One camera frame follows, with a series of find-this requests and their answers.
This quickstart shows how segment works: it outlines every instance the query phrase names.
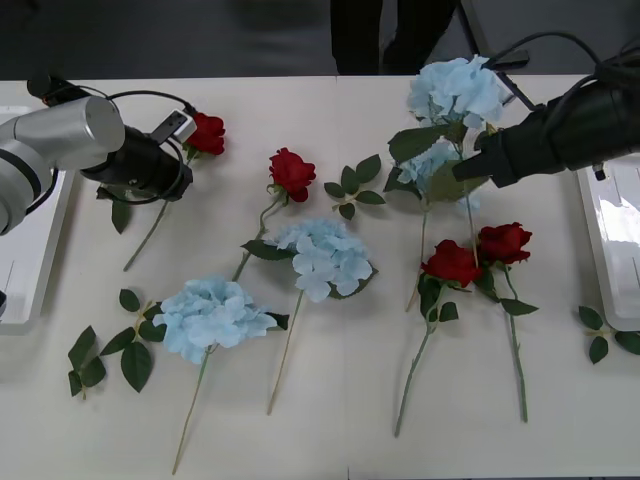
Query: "red rose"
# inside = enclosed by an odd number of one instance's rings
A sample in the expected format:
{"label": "red rose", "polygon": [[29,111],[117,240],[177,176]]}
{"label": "red rose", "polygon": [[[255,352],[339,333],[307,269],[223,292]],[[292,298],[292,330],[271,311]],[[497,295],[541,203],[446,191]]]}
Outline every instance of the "red rose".
{"label": "red rose", "polygon": [[201,152],[220,155],[224,152],[224,122],[218,117],[209,117],[204,113],[196,113],[196,131],[187,139],[187,143]]}
{"label": "red rose", "polygon": [[484,227],[480,230],[480,255],[490,263],[502,262],[505,265],[526,260],[530,252],[522,250],[531,239],[531,232],[522,229],[519,223],[501,225],[499,227]]}
{"label": "red rose", "polygon": [[476,267],[473,252],[459,247],[453,240],[440,242],[435,255],[422,264],[422,269],[432,277],[460,282],[462,288],[482,275],[482,269]]}
{"label": "red rose", "polygon": [[316,166],[313,163],[304,163],[302,158],[286,148],[278,150],[277,155],[270,158],[269,171],[273,182],[284,188],[291,200],[304,202],[309,198],[307,187],[316,178]]}

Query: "black pants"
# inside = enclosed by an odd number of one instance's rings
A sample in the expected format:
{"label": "black pants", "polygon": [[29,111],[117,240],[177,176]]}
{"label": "black pants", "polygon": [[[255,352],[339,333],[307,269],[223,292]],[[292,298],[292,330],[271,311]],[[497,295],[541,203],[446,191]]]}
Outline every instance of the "black pants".
{"label": "black pants", "polygon": [[[455,0],[397,0],[396,36],[386,49],[387,73],[416,74],[446,31]],[[331,51],[340,75],[377,75],[382,0],[331,0]]]}

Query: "green leaf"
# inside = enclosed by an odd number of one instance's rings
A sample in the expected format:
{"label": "green leaf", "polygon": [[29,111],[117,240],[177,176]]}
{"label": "green leaf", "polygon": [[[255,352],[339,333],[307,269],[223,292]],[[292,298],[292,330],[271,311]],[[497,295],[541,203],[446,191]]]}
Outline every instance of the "green leaf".
{"label": "green leaf", "polygon": [[162,302],[156,302],[155,305],[149,307],[147,311],[143,313],[144,318],[146,318],[147,320],[153,320],[156,315],[163,313],[160,305],[162,305]]}
{"label": "green leaf", "polygon": [[278,324],[277,327],[270,327],[268,330],[288,330],[289,329],[289,315],[283,315],[281,313],[267,313]]}
{"label": "green leaf", "polygon": [[82,391],[82,381],[80,380],[80,375],[78,372],[71,370],[68,374],[69,376],[69,388],[71,389],[71,396],[75,397]]}
{"label": "green leaf", "polygon": [[76,372],[80,371],[84,360],[87,358],[87,354],[93,344],[96,341],[96,332],[93,331],[93,327],[89,325],[78,337],[76,343],[73,344],[71,350],[67,354],[71,365]]}
{"label": "green leaf", "polygon": [[100,357],[95,357],[80,372],[80,380],[85,387],[93,387],[99,384],[107,375]]}
{"label": "green leaf", "polygon": [[128,290],[126,288],[123,288],[122,290],[120,290],[119,299],[120,299],[120,305],[127,312],[135,313],[138,310],[140,310],[140,300],[138,299],[138,296],[135,293],[133,293],[131,290]]}
{"label": "green leaf", "polygon": [[373,280],[373,277],[375,277],[379,273],[376,267],[372,267],[372,269],[373,269],[373,272],[371,273],[369,278],[367,278],[366,280],[358,280],[358,283],[360,285],[358,286],[358,288],[355,289],[353,293],[349,295],[340,295],[340,293],[338,293],[338,290],[336,289],[336,286],[330,283],[329,285],[331,286],[331,292],[329,292],[329,297],[334,298],[336,300],[344,300],[345,298],[349,298],[349,297],[353,297],[354,295],[357,295],[362,290],[364,290],[367,287],[367,285],[369,285],[369,282]]}
{"label": "green leaf", "polygon": [[453,176],[453,167],[462,160],[450,160],[438,168],[431,177],[427,179],[428,201],[435,202],[457,202],[464,198],[466,193],[470,194],[476,188],[484,184],[489,177],[472,178],[464,182],[458,182]]}
{"label": "green leaf", "polygon": [[502,304],[502,308],[504,308],[509,315],[513,315],[514,317],[518,315],[529,315],[530,313],[538,310],[538,307],[528,305],[520,300],[512,300],[510,298],[501,298],[500,303]]}
{"label": "green leaf", "polygon": [[344,189],[335,182],[327,182],[324,184],[324,191],[332,197],[344,198]]}
{"label": "green leaf", "polygon": [[105,347],[100,352],[100,356],[104,357],[105,355],[111,355],[112,353],[119,352],[120,350],[124,349],[124,347],[133,342],[134,338],[136,338],[136,331],[133,329],[133,327],[125,328],[105,345]]}
{"label": "green leaf", "polygon": [[356,166],[356,175],[360,183],[368,183],[376,178],[376,175],[380,173],[381,166],[380,155],[373,155],[361,161]]}
{"label": "green leaf", "polygon": [[580,316],[580,321],[591,330],[600,330],[604,324],[600,314],[593,308],[580,305],[580,308],[578,308],[578,314]]}
{"label": "green leaf", "polygon": [[440,309],[440,321],[448,322],[449,320],[457,320],[458,318],[458,308],[456,304],[453,302],[445,303]]}
{"label": "green leaf", "polygon": [[122,352],[120,367],[129,385],[140,393],[147,380],[149,380],[151,369],[153,368],[149,350],[140,342],[133,342],[127,345],[124,352]]}
{"label": "green leaf", "polygon": [[384,201],[384,198],[371,190],[360,192],[356,197],[356,200],[360,203],[366,203],[367,205],[382,205],[387,203]]}
{"label": "green leaf", "polygon": [[351,220],[356,214],[356,207],[353,206],[353,203],[345,203],[344,205],[340,205],[338,211],[344,218]]}
{"label": "green leaf", "polygon": [[118,233],[124,232],[124,229],[129,225],[129,220],[131,220],[131,206],[113,200],[111,202],[111,223]]}
{"label": "green leaf", "polygon": [[165,333],[167,333],[165,324],[160,324],[156,327],[151,320],[145,320],[138,328],[138,334],[149,342],[163,341]]}
{"label": "green leaf", "polygon": [[609,353],[609,342],[605,338],[596,337],[589,347],[589,359],[594,365],[607,356]]}
{"label": "green leaf", "polygon": [[278,249],[275,245],[268,245],[263,240],[249,240],[242,245],[247,252],[263,260],[284,260],[295,257],[296,253],[287,249]]}
{"label": "green leaf", "polygon": [[402,130],[389,140],[389,152],[398,162],[406,162],[426,152],[448,131],[447,125]]}
{"label": "green leaf", "polygon": [[400,173],[402,173],[402,170],[400,170],[398,167],[393,167],[391,169],[391,172],[389,172],[387,183],[385,184],[384,189],[382,191],[392,192],[394,190],[400,190],[403,192],[410,192],[410,193],[413,193],[418,198],[418,200],[421,200],[422,197],[420,196],[420,192],[415,187],[413,182],[402,183],[398,181],[398,177],[400,176]]}
{"label": "green leaf", "polygon": [[353,195],[360,188],[360,181],[358,180],[358,175],[353,171],[351,167],[344,167],[342,169],[342,176],[340,177],[340,183],[342,184],[342,188],[349,195]]}
{"label": "green leaf", "polygon": [[616,332],[616,342],[627,352],[640,355],[640,335],[638,332]]}

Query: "table surface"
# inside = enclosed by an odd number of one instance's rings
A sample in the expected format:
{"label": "table surface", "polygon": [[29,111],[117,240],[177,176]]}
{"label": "table surface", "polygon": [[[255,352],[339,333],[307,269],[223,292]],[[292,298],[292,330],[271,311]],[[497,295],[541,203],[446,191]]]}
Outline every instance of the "table surface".
{"label": "table surface", "polygon": [[[562,92],[576,77],[519,77],[534,101]],[[4,479],[165,479],[198,367],[152,346],[154,372],[141,394],[105,359],[107,379],[86,402],[69,396],[67,351],[93,325],[104,345],[135,317],[118,305],[121,288],[159,300],[184,281],[230,277],[239,245],[257,230],[268,201],[268,158],[288,147],[317,166],[310,200],[269,218],[271,230],[331,215],[322,183],[344,165],[384,151],[406,110],[409,79],[268,78],[96,81],[107,92],[153,88],[219,115],[227,151],[194,168],[194,184],[171,205],[128,273],[122,266],[159,206],[137,208],[118,235],[96,184],[76,178],[44,305],[24,336],[0,336],[0,472]],[[0,83],[0,105],[38,106],[22,83]],[[174,108],[149,97],[118,102],[125,122],[149,131]],[[510,105],[501,124],[524,118]],[[384,174],[389,166],[384,167]],[[540,311],[517,320],[527,380],[529,424],[518,396],[506,319],[480,295],[451,294],[461,319],[429,341],[414,377],[400,438],[394,439],[401,384],[424,332],[405,314],[419,257],[420,214],[410,199],[362,209],[351,227],[380,269],[369,288],[345,301],[303,304],[284,383],[272,416],[265,407],[285,334],[219,349],[211,358],[178,471],[189,479],[346,479],[640,475],[635,412],[639,362],[612,348],[593,366],[575,318],[600,306],[575,174],[528,178],[478,193],[478,227],[521,222],[534,233],[531,259],[513,270],[525,301]],[[430,216],[427,251],[444,238],[468,239],[455,207]],[[295,274],[252,259],[241,282],[274,311],[293,309]]]}

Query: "hydrangea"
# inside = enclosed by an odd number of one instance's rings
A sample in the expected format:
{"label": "hydrangea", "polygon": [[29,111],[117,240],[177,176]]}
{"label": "hydrangea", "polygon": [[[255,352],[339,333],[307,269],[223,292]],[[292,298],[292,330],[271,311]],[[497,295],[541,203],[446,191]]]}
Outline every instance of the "hydrangea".
{"label": "hydrangea", "polygon": [[463,120],[470,128],[497,121],[507,92],[494,72],[482,68],[487,58],[456,58],[426,65],[411,84],[409,108],[423,126]]}
{"label": "hydrangea", "polygon": [[401,170],[398,181],[414,182],[418,191],[424,195],[427,191],[427,179],[449,160],[459,158],[451,142],[438,142],[417,157],[398,164]]}
{"label": "hydrangea", "polygon": [[267,328],[277,325],[267,307],[256,307],[240,285],[219,275],[188,281],[161,308],[163,314],[153,324],[167,326],[164,346],[193,363],[202,363],[211,345],[234,347],[247,338],[264,337]]}
{"label": "hydrangea", "polygon": [[266,243],[296,252],[293,269],[300,274],[296,287],[313,302],[321,302],[331,292],[351,295],[373,273],[369,253],[360,239],[334,220],[306,220],[283,229]]}

